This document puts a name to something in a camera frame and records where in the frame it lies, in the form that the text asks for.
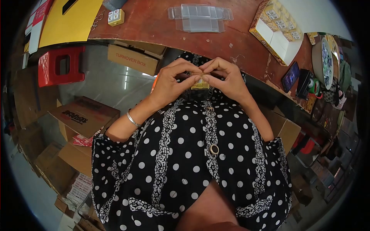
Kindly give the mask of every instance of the table surface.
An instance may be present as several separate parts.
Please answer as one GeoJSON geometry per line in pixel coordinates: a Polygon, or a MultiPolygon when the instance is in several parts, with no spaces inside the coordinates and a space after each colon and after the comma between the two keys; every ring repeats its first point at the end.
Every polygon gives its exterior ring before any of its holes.
{"type": "MultiPolygon", "coordinates": [[[[308,113],[313,103],[295,97],[298,81],[288,94],[284,93],[281,78],[289,67],[281,66],[271,53],[250,32],[257,8],[262,0],[130,0],[123,7],[125,23],[112,27],[99,23],[89,34],[89,39],[134,40],[196,53],[208,58],[221,57],[256,79],[261,80],[303,107],[308,113]],[[234,20],[225,21],[223,33],[187,33],[176,30],[175,20],[169,20],[167,8],[182,3],[206,3],[211,6],[231,8],[234,20]]],[[[97,15],[105,7],[102,5],[97,15]]],[[[312,45],[304,36],[302,46],[294,61],[300,68],[312,70],[312,45]]]]}

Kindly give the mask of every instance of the hand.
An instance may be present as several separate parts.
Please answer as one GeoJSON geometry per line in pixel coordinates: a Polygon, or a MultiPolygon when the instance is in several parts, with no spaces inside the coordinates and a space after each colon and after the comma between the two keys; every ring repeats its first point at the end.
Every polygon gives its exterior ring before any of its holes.
{"type": "Polygon", "coordinates": [[[158,110],[173,102],[182,92],[190,88],[201,78],[200,75],[193,75],[178,83],[175,76],[184,71],[202,73],[197,66],[183,58],[176,59],[159,71],[153,92],[148,96],[148,99],[150,99],[151,103],[158,110]]]}
{"type": "Polygon", "coordinates": [[[222,81],[211,75],[203,75],[202,79],[211,86],[220,89],[227,97],[242,104],[250,96],[247,86],[237,65],[219,57],[199,67],[203,72],[213,72],[225,78],[222,81]]]}

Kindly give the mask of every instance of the smartphone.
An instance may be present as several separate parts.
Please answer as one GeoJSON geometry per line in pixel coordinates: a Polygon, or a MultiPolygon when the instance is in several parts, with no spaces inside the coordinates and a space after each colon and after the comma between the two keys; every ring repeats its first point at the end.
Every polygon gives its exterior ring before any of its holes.
{"type": "Polygon", "coordinates": [[[294,62],[293,65],[289,68],[288,72],[281,79],[281,83],[283,84],[285,93],[288,93],[290,91],[294,83],[297,81],[298,77],[299,77],[298,63],[294,62]]]}

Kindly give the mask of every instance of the bracelet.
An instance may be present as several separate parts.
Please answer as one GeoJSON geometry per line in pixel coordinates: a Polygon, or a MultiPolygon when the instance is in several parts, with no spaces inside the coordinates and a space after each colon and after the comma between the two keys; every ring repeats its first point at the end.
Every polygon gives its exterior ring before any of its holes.
{"type": "Polygon", "coordinates": [[[141,124],[136,123],[136,122],[131,118],[129,111],[127,111],[126,115],[127,115],[128,119],[131,121],[131,123],[133,123],[133,124],[134,124],[136,127],[138,127],[138,128],[139,128],[139,127],[141,127],[141,124]]]}

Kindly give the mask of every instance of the red plastic stool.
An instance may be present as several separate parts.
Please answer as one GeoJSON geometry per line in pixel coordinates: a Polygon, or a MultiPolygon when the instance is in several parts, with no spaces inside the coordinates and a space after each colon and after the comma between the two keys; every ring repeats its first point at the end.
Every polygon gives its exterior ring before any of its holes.
{"type": "Polygon", "coordinates": [[[85,47],[69,47],[46,52],[38,60],[38,85],[43,87],[84,81],[85,74],[78,71],[80,53],[84,51],[85,47]],[[61,75],[60,61],[68,60],[68,56],[69,71],[61,75]]]}

